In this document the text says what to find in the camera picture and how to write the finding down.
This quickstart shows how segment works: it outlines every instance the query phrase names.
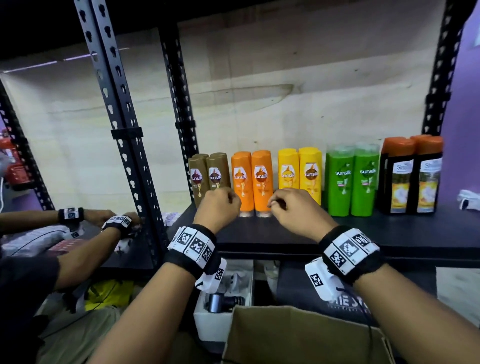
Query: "hand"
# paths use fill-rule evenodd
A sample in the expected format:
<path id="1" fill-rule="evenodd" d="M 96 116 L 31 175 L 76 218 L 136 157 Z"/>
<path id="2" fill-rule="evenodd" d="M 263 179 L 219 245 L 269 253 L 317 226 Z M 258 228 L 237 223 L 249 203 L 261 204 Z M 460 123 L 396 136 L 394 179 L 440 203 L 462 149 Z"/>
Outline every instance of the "hand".
<path id="1" fill-rule="evenodd" d="M 132 226 L 138 226 L 144 223 L 144 219 L 140 218 L 136 212 L 126 212 L 123 215 L 132 219 Z"/>
<path id="2" fill-rule="evenodd" d="M 87 210 L 84 209 L 84 218 L 91 224 L 97 225 L 99 228 L 103 226 L 112 216 L 116 214 L 112 210 Z"/>
<path id="3" fill-rule="evenodd" d="M 241 201 L 231 188 L 207 191 L 193 218 L 194 224 L 205 226 L 213 234 L 231 223 L 240 212 Z"/>
<path id="4" fill-rule="evenodd" d="M 268 200 L 267 206 L 284 228 L 317 243 L 338 225 L 305 190 L 277 190 Z"/>

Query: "white wall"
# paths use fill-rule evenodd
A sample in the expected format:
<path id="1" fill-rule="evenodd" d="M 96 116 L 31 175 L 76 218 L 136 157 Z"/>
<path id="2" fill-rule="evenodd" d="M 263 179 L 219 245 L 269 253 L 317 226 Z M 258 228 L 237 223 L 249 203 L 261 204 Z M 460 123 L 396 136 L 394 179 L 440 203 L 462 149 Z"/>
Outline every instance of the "white wall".
<path id="1" fill-rule="evenodd" d="M 180 23 L 199 149 L 270 149 L 275 160 L 284 147 L 419 133 L 443 6 L 285 0 Z M 118 43 L 160 207 L 182 211 L 190 198 L 158 33 Z M 89 58 L 0 77 L 56 207 L 134 209 Z"/>

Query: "red fire extinguisher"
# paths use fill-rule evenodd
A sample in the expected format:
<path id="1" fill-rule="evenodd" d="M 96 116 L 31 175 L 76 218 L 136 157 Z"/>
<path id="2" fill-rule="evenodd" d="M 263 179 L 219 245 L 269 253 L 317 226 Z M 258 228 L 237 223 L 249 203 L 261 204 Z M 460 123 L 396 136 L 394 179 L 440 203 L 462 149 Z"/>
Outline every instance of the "red fire extinguisher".
<path id="1" fill-rule="evenodd" d="M 13 190 L 22 190 L 21 185 L 29 183 L 30 178 L 18 155 L 17 148 L 8 135 L 7 129 L 2 130 L 0 149 L 10 158 L 10 165 L 8 166 L 5 180 L 12 186 Z"/>

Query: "cardboard box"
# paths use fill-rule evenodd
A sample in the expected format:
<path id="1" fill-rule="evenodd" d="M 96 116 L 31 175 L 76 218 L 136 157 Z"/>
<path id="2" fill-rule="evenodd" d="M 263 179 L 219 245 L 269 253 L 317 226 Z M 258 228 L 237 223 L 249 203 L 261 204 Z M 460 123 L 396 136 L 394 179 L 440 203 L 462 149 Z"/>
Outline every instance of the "cardboard box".
<path id="1" fill-rule="evenodd" d="M 240 296 L 245 298 L 246 307 L 251 306 L 253 294 L 253 260 L 227 260 L 227 269 L 225 269 L 222 279 L 231 276 L 236 271 L 247 273 L 249 284 L 245 289 L 240 291 Z M 233 313 L 222 312 L 220 314 L 212 314 L 208 312 L 205 309 L 208 296 L 208 293 L 200 292 L 197 305 L 193 312 L 198 337 L 201 341 L 226 342 Z"/>
<path id="2" fill-rule="evenodd" d="M 289 306 L 235 307 L 224 363 L 394 364 L 388 340 L 368 327 Z"/>

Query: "perforated metal upright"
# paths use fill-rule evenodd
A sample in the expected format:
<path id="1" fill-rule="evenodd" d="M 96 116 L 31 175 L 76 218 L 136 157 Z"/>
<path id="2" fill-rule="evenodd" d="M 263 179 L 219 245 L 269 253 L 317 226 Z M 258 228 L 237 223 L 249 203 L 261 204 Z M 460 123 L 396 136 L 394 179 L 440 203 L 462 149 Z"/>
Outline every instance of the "perforated metal upright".
<path id="1" fill-rule="evenodd" d="M 43 210 L 55 210 L 47 188 L 45 187 L 45 183 L 43 182 L 42 175 L 40 174 L 35 159 L 33 158 L 32 151 L 28 145 L 28 140 L 25 138 L 22 127 L 20 126 L 20 122 L 17 119 L 17 115 L 13 110 L 13 106 L 1 81 L 0 114 L 5 127 L 8 130 L 10 139 L 15 145 L 18 156 L 20 157 L 28 177 L 30 178 L 30 185 L 35 191 L 35 196 L 37 197 L 40 206 Z"/>
<path id="2" fill-rule="evenodd" d="M 166 6 L 164 7 L 164 11 L 172 15 L 175 14 L 174 11 Z M 190 180 L 188 158 L 199 153 L 199 151 L 197 134 L 195 132 L 195 119 L 193 118 L 187 75 L 185 74 L 185 65 L 183 64 L 180 46 L 179 30 L 175 19 L 164 17 L 161 24 L 158 25 L 158 33 L 160 34 L 160 41 L 162 43 L 163 59 L 167 70 L 173 111 L 175 112 L 175 127 L 179 134 L 183 166 L 190 189 L 190 199 L 193 202 L 193 188 L 192 181 Z"/>
<path id="3" fill-rule="evenodd" d="M 104 0 L 74 0 L 154 268 L 168 244 L 127 79 Z"/>
<path id="4" fill-rule="evenodd" d="M 477 0 L 446 0 L 433 63 L 429 93 L 425 98 L 422 133 L 440 135 L 445 110 L 452 94 L 451 86 L 462 30 Z"/>

